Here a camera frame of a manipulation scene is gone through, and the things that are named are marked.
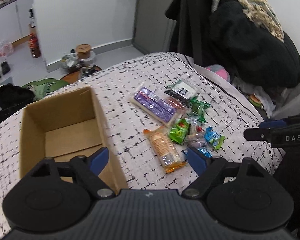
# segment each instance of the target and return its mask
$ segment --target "white tablecloth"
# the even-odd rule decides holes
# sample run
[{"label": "white tablecloth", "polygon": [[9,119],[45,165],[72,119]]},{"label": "white tablecloth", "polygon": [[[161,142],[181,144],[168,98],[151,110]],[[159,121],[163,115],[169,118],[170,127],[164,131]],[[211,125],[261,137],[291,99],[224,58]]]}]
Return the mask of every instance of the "white tablecloth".
[{"label": "white tablecloth", "polygon": [[[128,185],[134,189],[173,189],[182,191],[197,175],[187,164],[165,174],[142,131],[161,124],[129,102],[135,88],[145,86],[164,96],[164,86],[184,78],[199,88],[199,95],[211,108],[207,111],[209,126],[226,136],[222,148],[212,154],[231,162],[252,157],[267,171],[273,172],[282,156],[265,142],[247,142],[246,128],[257,127],[262,121],[258,112],[229,83],[208,70],[202,70],[212,82],[205,79],[182,56],[176,53],[154,53],[123,62],[104,71],[66,86],[55,94],[84,86],[95,89],[108,120],[108,136],[116,149]],[[0,124],[0,238],[10,227],[2,212],[2,200],[18,182],[19,131],[22,110]]]}]

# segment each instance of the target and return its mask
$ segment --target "white cabinet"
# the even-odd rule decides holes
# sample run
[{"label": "white cabinet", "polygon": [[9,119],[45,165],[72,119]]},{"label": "white cabinet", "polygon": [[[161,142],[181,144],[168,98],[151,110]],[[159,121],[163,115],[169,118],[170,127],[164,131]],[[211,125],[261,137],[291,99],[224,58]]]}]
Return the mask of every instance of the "white cabinet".
[{"label": "white cabinet", "polygon": [[17,0],[17,13],[19,15],[20,30],[22,37],[30,34],[30,13],[29,10],[32,8],[33,0]]},{"label": "white cabinet", "polygon": [[16,2],[13,2],[0,9],[0,42],[14,42],[21,38]]}]

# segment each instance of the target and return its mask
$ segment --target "clothing pile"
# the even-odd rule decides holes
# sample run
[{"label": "clothing pile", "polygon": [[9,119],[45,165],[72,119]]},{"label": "clothing pile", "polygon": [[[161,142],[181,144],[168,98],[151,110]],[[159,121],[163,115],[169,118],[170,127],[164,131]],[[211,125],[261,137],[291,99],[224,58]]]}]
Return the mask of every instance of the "clothing pile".
[{"label": "clothing pile", "polygon": [[299,53],[267,0],[173,0],[166,16],[177,21],[170,51],[195,64],[263,89],[299,84]]}]

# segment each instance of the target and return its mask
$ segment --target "table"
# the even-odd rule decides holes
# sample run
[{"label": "table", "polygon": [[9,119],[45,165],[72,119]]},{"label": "table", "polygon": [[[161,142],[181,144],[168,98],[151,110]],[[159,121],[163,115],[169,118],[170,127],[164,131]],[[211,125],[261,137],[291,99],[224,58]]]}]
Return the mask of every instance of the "table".
[{"label": "table", "polygon": [[[208,125],[226,140],[218,152],[231,162],[252,157],[272,173],[282,156],[265,142],[247,142],[243,138],[246,128],[257,127],[262,121],[254,107],[234,87],[215,73],[198,69],[199,74],[184,57],[177,53],[153,53],[123,62],[104,71],[68,85],[55,94],[84,86],[95,89],[108,122],[108,139],[116,149],[128,185],[134,189],[178,189],[180,192],[197,178],[187,164],[185,167],[165,174],[142,131],[161,124],[129,102],[135,88],[144,82],[158,96],[164,96],[164,86],[180,78],[197,85],[199,95],[211,108],[207,111]],[[1,204],[4,196],[18,182],[18,147],[22,111],[15,113],[0,124],[0,238],[10,228],[3,215]]]}]

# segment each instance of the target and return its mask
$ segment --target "cardboard box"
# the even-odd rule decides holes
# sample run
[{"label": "cardboard box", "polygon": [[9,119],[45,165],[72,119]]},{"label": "cardboard box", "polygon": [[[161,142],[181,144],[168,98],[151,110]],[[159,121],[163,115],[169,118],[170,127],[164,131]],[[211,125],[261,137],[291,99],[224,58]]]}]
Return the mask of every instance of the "cardboard box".
[{"label": "cardboard box", "polygon": [[102,108],[90,87],[29,104],[21,127],[20,177],[46,156],[64,162],[78,155],[90,156],[105,146],[109,148],[109,162],[99,178],[116,193],[128,188],[120,162],[107,141],[106,127]]}]

